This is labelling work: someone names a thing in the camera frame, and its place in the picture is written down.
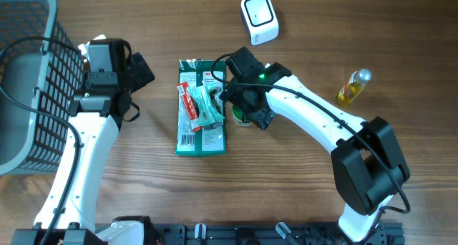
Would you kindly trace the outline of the red carton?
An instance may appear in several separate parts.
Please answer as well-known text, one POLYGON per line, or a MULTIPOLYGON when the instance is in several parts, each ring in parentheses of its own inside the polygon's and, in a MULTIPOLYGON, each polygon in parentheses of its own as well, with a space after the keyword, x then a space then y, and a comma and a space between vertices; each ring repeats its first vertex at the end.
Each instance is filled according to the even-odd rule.
POLYGON ((248 127, 251 125, 251 121, 248 119, 246 114, 237 106, 233 105, 232 107, 233 121, 236 125, 241 127, 248 127))

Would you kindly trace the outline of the teal tissue packet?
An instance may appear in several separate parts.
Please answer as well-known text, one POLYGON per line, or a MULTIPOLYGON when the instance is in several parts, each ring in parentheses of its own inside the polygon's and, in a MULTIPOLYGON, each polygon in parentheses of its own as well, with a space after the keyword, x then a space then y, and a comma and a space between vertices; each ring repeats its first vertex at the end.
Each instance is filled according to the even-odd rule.
POLYGON ((212 102, 212 91, 221 91, 214 83, 202 85, 199 87, 188 87, 191 98, 198 106, 198 124, 206 127, 214 123, 222 123, 224 116, 218 111, 216 105, 212 102))

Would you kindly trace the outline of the green packaged goods bag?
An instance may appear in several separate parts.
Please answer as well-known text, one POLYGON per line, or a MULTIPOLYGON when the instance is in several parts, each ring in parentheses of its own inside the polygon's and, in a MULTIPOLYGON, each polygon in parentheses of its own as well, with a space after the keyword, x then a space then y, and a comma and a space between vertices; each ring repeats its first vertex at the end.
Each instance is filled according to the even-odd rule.
MULTIPOLYGON (((212 91, 212 102, 218 111, 225 117, 225 103, 219 98, 224 84, 219 80, 225 79, 225 66, 222 62, 215 63, 212 60, 186 59, 178 64, 178 84, 187 82, 189 87, 199 87, 214 83, 221 91, 212 91)), ((177 145, 175 153, 186 156, 209 156, 220 155, 226 152, 225 144, 225 119, 203 127, 194 133, 185 107, 178 93, 177 106, 177 145)))

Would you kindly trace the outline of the red stick sachet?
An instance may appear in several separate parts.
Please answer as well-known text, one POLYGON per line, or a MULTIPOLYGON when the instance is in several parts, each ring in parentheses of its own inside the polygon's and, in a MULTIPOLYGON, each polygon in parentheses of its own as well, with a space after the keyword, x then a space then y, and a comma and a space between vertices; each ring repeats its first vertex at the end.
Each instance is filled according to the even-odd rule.
POLYGON ((185 107, 185 111, 190 121, 191 130, 196 133, 199 130, 202 130, 202 126, 198 122, 198 113, 194 105, 193 99, 188 92, 189 84, 187 82, 181 82, 177 84, 177 90, 179 97, 182 100, 182 103, 185 107))

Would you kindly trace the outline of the yellow oil glass bottle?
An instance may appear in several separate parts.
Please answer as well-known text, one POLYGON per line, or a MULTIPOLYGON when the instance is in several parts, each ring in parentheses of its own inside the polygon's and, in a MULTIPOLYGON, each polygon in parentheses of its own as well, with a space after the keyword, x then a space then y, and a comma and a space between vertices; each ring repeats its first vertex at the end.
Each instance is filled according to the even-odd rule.
POLYGON ((365 89, 371 80, 372 73, 368 69, 355 71, 348 82, 341 88, 336 96, 336 102, 340 107, 348 107, 365 89))

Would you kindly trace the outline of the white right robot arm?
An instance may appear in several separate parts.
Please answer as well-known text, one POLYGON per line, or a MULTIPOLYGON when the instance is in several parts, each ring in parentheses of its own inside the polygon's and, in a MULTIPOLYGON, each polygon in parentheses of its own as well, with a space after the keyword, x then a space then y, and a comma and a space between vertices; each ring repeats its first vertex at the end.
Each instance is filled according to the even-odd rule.
POLYGON ((317 140, 331 156, 336 190, 345 202, 337 221, 340 233, 353 244, 374 236, 380 218, 395 195, 410 211, 402 190, 410 170, 385 119, 366 121, 334 107, 310 91, 286 69, 275 63, 258 62, 242 66, 228 62, 234 78, 220 95, 224 102, 239 107, 249 121, 266 129, 275 115, 282 115, 317 140))

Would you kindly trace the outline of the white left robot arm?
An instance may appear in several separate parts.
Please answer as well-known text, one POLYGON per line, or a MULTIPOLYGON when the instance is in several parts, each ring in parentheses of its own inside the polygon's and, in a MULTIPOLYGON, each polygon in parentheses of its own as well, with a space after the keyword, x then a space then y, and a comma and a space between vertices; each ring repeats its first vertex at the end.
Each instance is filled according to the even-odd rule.
POLYGON ((85 83, 69 106, 69 133, 50 193, 30 229, 17 229, 13 244, 149 244, 157 232, 147 216, 120 216, 96 231, 95 211, 109 152, 131 94, 154 80, 140 53, 129 59, 93 56, 85 83))

